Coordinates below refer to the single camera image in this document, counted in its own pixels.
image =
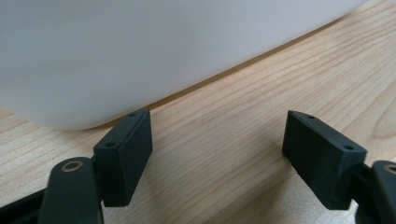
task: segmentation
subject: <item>metal screw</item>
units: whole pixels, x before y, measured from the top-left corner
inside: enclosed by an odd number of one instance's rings
[[[61,170],[63,172],[73,172],[78,170],[84,163],[82,161],[70,161],[63,165]]]

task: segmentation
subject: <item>wood grain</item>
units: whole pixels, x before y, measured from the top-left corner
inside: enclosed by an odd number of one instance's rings
[[[396,161],[396,3],[344,18],[152,108],[154,151],[131,204],[106,223],[354,223],[327,211],[282,157],[289,109],[313,114]],[[52,166],[114,125],[40,127],[0,108],[0,206],[46,186]]]

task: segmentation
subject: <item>white object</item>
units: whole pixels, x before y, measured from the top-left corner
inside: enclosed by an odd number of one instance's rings
[[[0,2],[0,105],[55,129],[124,115],[364,0]]]

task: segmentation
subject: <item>black plastic part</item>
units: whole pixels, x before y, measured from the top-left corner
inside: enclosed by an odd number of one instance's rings
[[[93,148],[105,206],[126,206],[152,151],[149,110],[125,116]]]
[[[0,208],[2,224],[36,224],[44,189]]]
[[[376,161],[368,180],[382,224],[396,223],[396,163]]]
[[[62,161],[50,173],[38,223],[103,223],[100,202],[91,160]]]
[[[379,223],[378,211],[368,185],[371,172],[372,169],[363,163],[351,178],[349,194],[359,204],[356,214],[359,223]]]
[[[352,174],[366,150],[321,120],[289,111],[283,154],[328,209],[347,210]]]

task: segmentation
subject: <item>wooden table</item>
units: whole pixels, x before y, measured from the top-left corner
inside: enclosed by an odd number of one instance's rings
[[[289,109],[315,115],[396,161],[396,2],[344,18],[149,106],[154,151],[131,204],[106,223],[354,223],[328,211],[282,157]],[[0,108],[0,206],[39,189],[65,159],[92,155],[116,123],[77,132]]]

